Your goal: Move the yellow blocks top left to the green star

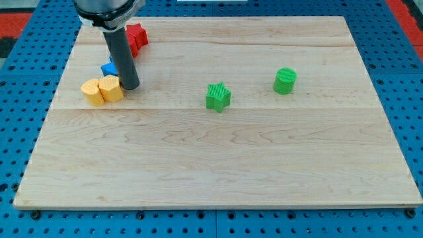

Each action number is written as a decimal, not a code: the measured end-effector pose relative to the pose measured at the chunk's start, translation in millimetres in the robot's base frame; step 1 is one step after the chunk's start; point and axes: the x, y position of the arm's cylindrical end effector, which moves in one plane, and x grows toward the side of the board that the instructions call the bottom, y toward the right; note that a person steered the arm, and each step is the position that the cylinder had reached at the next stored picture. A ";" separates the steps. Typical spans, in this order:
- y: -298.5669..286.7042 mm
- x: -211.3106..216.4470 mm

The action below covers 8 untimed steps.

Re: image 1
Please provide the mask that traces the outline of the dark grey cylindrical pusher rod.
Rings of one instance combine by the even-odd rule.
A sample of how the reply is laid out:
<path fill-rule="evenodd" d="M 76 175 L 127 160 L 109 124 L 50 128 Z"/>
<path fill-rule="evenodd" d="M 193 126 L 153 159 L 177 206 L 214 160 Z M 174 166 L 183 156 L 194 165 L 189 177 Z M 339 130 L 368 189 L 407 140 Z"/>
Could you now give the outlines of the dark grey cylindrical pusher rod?
<path fill-rule="evenodd" d="M 120 78 L 121 86 L 125 90 L 136 89 L 140 86 L 140 80 L 125 29 L 119 28 L 114 32 L 104 32 L 103 35 Z"/>

